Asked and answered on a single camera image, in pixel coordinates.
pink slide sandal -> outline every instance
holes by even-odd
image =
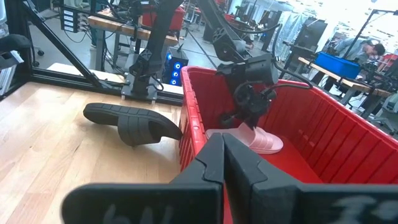
[[[258,154],[277,153],[284,146],[282,140],[277,136],[267,133],[259,127],[251,130],[245,123],[238,128],[209,129],[206,131],[207,139],[214,133],[230,133]]]

black slide sandal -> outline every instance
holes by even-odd
[[[158,143],[162,136],[180,140],[181,130],[171,120],[155,111],[106,103],[89,103],[84,116],[96,124],[118,127],[118,133],[129,146]]]

workbench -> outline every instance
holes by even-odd
[[[298,60],[299,60],[299,62],[302,62],[302,63],[299,63],[299,65],[296,69],[296,73],[300,73],[304,65],[309,65],[312,68],[314,68],[320,72],[323,72],[325,75],[327,75],[329,77],[332,77],[336,80],[341,79],[340,76],[338,76],[338,75],[334,74],[333,72],[330,72],[324,68],[321,68],[320,66],[318,66],[314,63],[311,63],[309,60],[307,60],[305,58],[299,57]],[[369,86],[362,85],[360,83],[351,82],[344,78],[341,80],[341,83],[349,87],[349,89],[346,92],[346,94],[344,95],[344,97],[340,100],[340,103],[343,105],[347,105],[349,103],[350,99],[354,96],[356,91],[361,91],[363,93],[372,92],[371,91],[372,89]],[[372,113],[372,111],[376,108],[376,106],[381,102],[381,100],[383,98],[387,98],[390,95],[391,95],[391,93],[388,91],[375,89],[371,93],[371,95],[368,96],[371,98],[372,104],[362,113],[361,117],[363,117],[364,119],[368,118],[369,115]]]
[[[52,70],[76,73],[69,65]],[[101,79],[118,80],[95,71]],[[0,223],[62,223],[62,200],[92,182],[167,183],[180,170],[178,141],[130,147],[117,127],[83,116],[88,103],[156,111],[178,125],[180,107],[39,83],[26,83],[0,101]]]
[[[109,9],[105,9],[98,14],[102,14],[104,16],[113,17],[112,12]],[[115,66],[116,60],[118,59],[118,46],[120,35],[126,35],[133,37],[135,28],[132,26],[128,26],[122,24],[120,22],[114,22],[107,19],[102,19],[96,16],[89,16],[88,23],[92,28],[97,30],[97,44],[96,44],[96,59],[95,59],[95,70],[103,71],[103,61],[104,57],[103,51],[98,49],[103,49],[105,43],[105,31],[109,31],[115,34],[115,43],[114,43],[114,51],[113,51],[113,65]],[[148,40],[150,36],[150,31],[139,28],[137,30],[137,40],[136,40],[136,49],[135,54],[139,54],[139,50],[141,47],[141,40]],[[165,55],[169,46],[175,46],[178,44],[178,39],[176,36],[166,36],[164,41],[164,46],[162,49],[162,60],[165,59]]]

blue bin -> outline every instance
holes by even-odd
[[[319,53],[315,64],[343,78],[355,79],[361,67],[353,62],[326,53]]]

blue led light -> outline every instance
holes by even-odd
[[[177,62],[174,64],[174,69],[180,69],[181,68],[181,63]]]
[[[173,71],[173,77],[177,78],[180,75],[180,73],[178,71]]]
[[[176,84],[177,84],[177,81],[176,81],[175,79],[172,79],[172,80],[170,80],[170,84],[171,84],[171,85],[176,85]]]

